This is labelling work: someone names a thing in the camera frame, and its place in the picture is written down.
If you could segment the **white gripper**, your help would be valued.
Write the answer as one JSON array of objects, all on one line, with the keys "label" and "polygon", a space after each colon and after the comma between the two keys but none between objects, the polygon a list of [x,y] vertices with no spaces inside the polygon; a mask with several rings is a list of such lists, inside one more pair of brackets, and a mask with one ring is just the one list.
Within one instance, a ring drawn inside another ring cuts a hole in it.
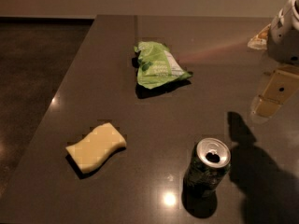
[{"label": "white gripper", "polygon": [[[268,55],[280,63],[299,64],[299,0],[288,0],[271,25],[255,35],[248,47],[267,49]],[[265,73],[251,103],[252,120],[268,121],[298,90],[298,67],[280,66],[272,73]]]}]

